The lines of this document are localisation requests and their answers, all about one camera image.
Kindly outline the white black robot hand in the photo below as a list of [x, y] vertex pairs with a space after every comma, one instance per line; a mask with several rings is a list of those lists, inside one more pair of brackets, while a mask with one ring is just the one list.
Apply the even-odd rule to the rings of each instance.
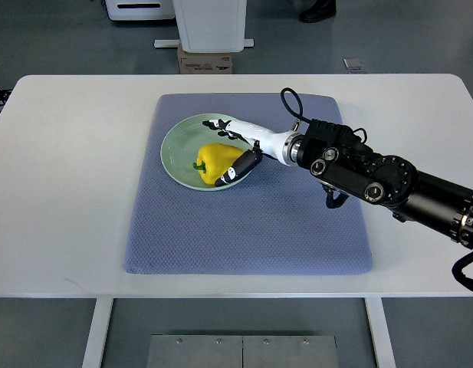
[[242, 120], [206, 120], [202, 123], [211, 130], [217, 130], [219, 136], [230, 140], [241, 140], [249, 145], [244, 153], [233, 162], [227, 172], [215, 182], [215, 187], [226, 186], [247, 176], [263, 156], [269, 156], [287, 166], [297, 164], [297, 151], [302, 135], [294, 130], [275, 133], [262, 126]]

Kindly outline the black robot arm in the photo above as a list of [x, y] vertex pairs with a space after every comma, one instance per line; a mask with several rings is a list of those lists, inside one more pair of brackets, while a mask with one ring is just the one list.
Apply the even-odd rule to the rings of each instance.
[[298, 123], [308, 124], [289, 157], [321, 183], [328, 208], [339, 208], [354, 196], [387, 208], [400, 222], [418, 222], [448, 236], [470, 249], [454, 263], [452, 274], [473, 292], [473, 278], [463, 272], [473, 263], [473, 189], [421, 172], [400, 156], [374, 152], [363, 128], [312, 120], [303, 110], [286, 109]]

